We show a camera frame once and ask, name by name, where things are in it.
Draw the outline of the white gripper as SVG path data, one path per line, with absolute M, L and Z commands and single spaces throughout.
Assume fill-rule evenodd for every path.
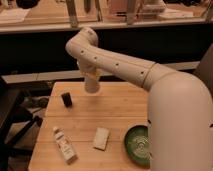
M 97 93 L 100 89 L 99 70 L 95 66 L 85 63 L 80 63 L 79 69 L 84 76 L 85 90 L 88 93 Z

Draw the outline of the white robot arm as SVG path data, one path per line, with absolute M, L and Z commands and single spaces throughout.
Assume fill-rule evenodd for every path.
M 91 91 L 102 69 L 148 92 L 151 171 L 213 171 L 213 98 L 196 76 L 104 50 L 85 27 L 66 43 Z

